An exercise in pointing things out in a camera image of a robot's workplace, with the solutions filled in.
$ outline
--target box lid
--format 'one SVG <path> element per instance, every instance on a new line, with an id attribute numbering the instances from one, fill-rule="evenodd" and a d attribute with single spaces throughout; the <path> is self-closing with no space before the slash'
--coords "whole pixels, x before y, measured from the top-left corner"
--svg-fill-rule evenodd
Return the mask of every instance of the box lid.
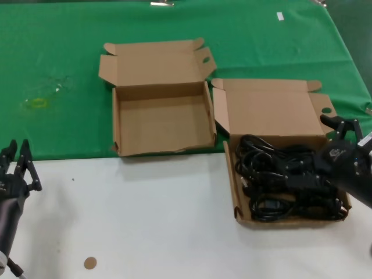
<path id="1" fill-rule="evenodd" d="M 214 117 L 230 134 L 259 136 L 324 135 L 332 131 L 320 122 L 324 108 L 335 116 L 331 100 L 311 93 L 319 81 L 212 80 Z"/>
<path id="2" fill-rule="evenodd" d="M 204 40 L 104 44 L 99 76 L 115 86 L 203 81 L 215 69 Z"/>

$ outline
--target empty cardboard box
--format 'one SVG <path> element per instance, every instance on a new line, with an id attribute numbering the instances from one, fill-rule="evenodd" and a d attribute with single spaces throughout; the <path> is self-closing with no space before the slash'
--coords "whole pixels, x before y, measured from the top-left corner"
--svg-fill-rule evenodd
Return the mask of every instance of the empty cardboard box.
<path id="1" fill-rule="evenodd" d="M 321 88 L 319 81 L 213 79 L 213 104 L 216 121 L 230 133 L 230 143 L 224 142 L 234 216 L 239 223 L 269 225 L 327 224 L 301 218 L 262 223 L 251 219 L 249 198 L 243 194 L 240 175 L 235 172 L 235 149 L 240 138 L 253 134 L 269 144 L 284 147 L 306 144 L 319 150 L 333 131 L 320 122 L 320 115 L 336 111 L 328 96 L 312 93 Z M 350 209 L 345 192 L 339 191 L 344 207 Z"/>
<path id="2" fill-rule="evenodd" d="M 216 64 L 204 40 L 105 44 L 99 76 L 113 89 L 113 140 L 120 156 L 214 146 L 205 78 Z"/>

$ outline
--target box handle hole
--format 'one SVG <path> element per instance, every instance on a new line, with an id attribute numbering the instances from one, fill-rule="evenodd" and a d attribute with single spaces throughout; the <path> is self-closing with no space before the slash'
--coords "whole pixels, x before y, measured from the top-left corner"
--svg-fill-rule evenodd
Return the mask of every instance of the box handle hole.
<path id="1" fill-rule="evenodd" d="M 332 109 L 331 108 L 323 108 L 321 110 L 321 112 L 323 112 L 323 113 L 331 113 L 332 112 Z"/>

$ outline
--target table surface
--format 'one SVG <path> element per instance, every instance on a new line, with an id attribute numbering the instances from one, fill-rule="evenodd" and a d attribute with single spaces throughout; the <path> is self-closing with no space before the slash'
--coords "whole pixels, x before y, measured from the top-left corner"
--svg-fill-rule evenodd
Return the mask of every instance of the table surface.
<path id="1" fill-rule="evenodd" d="M 310 0 L 3 4 L 0 29 L 0 146 L 28 138 L 38 160 L 116 156 L 110 90 L 98 78 L 105 42 L 203 37 L 215 77 L 320 80 L 339 115 L 372 130 L 371 97 L 327 10 Z M 193 152 L 221 152 L 225 139 Z"/>
<path id="2" fill-rule="evenodd" d="M 223 154 L 35 166 L 44 189 L 26 201 L 11 251 L 29 279 L 365 279 L 372 273 L 372 210 L 352 199 L 349 217 L 329 226 L 244 227 L 233 216 Z M 86 270 L 90 256 L 98 264 Z M 2 278 L 14 277 L 7 270 Z"/>

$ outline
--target green cloth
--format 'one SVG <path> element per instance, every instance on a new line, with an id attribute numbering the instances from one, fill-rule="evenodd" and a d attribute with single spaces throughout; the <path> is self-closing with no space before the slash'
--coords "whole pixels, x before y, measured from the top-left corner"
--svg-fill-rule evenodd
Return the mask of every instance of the green cloth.
<path id="1" fill-rule="evenodd" d="M 28 138 L 35 159 L 116 156 L 112 97 L 98 78 L 105 42 L 203 37 L 215 77 L 320 80 L 340 116 L 372 130 L 369 93 L 328 12 L 310 0 L 1 5 L 0 30 L 0 147 Z M 223 139 L 195 152 L 221 152 Z"/>

